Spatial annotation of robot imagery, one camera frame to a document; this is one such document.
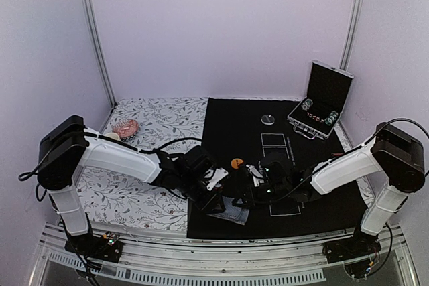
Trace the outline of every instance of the white line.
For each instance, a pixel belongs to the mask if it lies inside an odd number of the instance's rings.
[[[286,153],[288,154],[288,159],[290,160],[288,146],[286,146]]]
[[[285,149],[286,150],[286,155],[288,156],[288,159],[290,159],[287,147],[262,147],[262,151],[263,151],[263,156],[264,157],[265,157],[265,149]]]
[[[264,143],[263,143],[263,135],[281,135],[282,138],[283,138],[284,144],[283,145],[280,145],[280,144],[277,144],[277,145],[264,145]],[[286,140],[284,138],[284,134],[283,133],[261,133],[261,141],[262,141],[262,146],[263,147],[267,147],[267,146],[270,146],[270,147],[285,147],[286,146]]]
[[[271,211],[271,205],[269,205],[269,215],[271,217],[299,216],[301,214],[301,207],[299,203],[296,203],[296,206],[298,207],[298,211],[299,211],[299,213],[297,214],[273,214]]]

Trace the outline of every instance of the white wall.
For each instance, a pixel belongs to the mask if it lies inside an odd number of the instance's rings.
[[[349,71],[356,79],[343,123],[354,143],[394,117],[429,129],[429,0],[364,0]],[[424,143],[429,160],[428,139],[412,125],[399,127]],[[428,199],[426,184],[398,215],[422,285],[429,284]]]
[[[93,0],[115,94],[303,96],[338,66],[353,0]]]
[[[54,212],[17,175],[66,117],[98,128],[109,112],[81,0],[0,0],[0,76],[0,285],[22,286]]]

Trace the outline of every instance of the black tablecloth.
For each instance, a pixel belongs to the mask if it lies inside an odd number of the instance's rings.
[[[293,132],[292,126],[286,122],[286,116],[296,105],[297,102],[288,101],[210,99],[202,146],[227,171],[234,171],[231,168],[234,158],[257,164],[264,153],[263,133],[283,134],[280,137],[284,137],[284,145],[288,146],[286,149],[290,162],[294,162],[298,169],[326,161],[331,158],[331,153],[342,152],[335,132],[326,141],[310,141]],[[274,125],[261,122],[265,114],[275,117]],[[268,139],[264,144],[273,144]],[[226,195],[234,196],[236,189],[233,186],[233,181],[225,185]],[[284,211],[286,208],[290,208],[290,212]],[[187,236],[198,239],[258,239],[330,232],[355,227],[366,208],[355,182],[339,187],[317,201],[298,205],[289,199],[271,209],[262,206],[251,210],[244,226],[207,216],[190,202]],[[271,215],[275,213],[287,216]]]

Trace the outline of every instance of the open briefcase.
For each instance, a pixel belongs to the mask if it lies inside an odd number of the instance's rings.
[[[288,115],[294,131],[308,139],[328,139],[339,121],[353,75],[313,61],[307,97]]]

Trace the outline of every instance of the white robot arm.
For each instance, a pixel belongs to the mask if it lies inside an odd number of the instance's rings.
[[[286,168],[287,162],[282,158],[284,155],[272,153],[262,159],[262,177],[251,166],[239,169],[246,173],[249,189],[246,190],[249,193],[243,193],[246,202],[241,206],[250,208],[258,203],[267,204],[267,198],[272,199],[272,192],[299,202],[312,201],[339,186],[379,171],[389,178],[372,207],[364,213],[355,235],[325,244],[330,262],[372,253],[379,247],[377,235],[384,224],[400,209],[408,195],[418,191],[425,181],[421,142],[384,123],[362,145],[301,171],[298,177],[296,173],[290,173],[291,169]],[[106,247],[106,242],[111,240],[103,242],[93,236],[72,182],[72,174],[78,166],[99,167],[170,191],[177,189],[206,213],[225,210],[222,197],[213,188],[228,173],[218,168],[201,146],[174,156],[160,150],[144,151],[87,129],[81,117],[72,116],[42,139],[38,181],[49,192],[64,221],[69,250],[82,255],[91,256],[97,250],[96,258],[118,261],[121,243],[116,242],[116,248]]]
[[[169,155],[145,151],[88,129],[76,115],[40,142],[39,184],[47,190],[66,227],[66,248],[81,255],[117,262],[121,243],[93,236],[72,175],[77,167],[97,167],[136,177],[142,182],[179,190],[206,213],[225,211],[215,186],[228,176],[201,147]]]
[[[284,158],[276,153],[268,155],[260,161],[262,173],[256,171],[256,175],[255,168],[246,165],[243,176],[247,176],[251,184],[243,194],[244,206],[267,204],[286,196],[298,202],[310,202],[365,175],[375,172],[387,175],[388,181],[363,214],[354,236],[325,244],[324,253],[329,262],[378,251],[377,237],[381,229],[408,196],[421,189],[425,182],[421,142],[388,123],[379,124],[371,138],[344,155],[306,171],[294,173],[285,166],[288,162]],[[281,197],[273,198],[273,192]]]

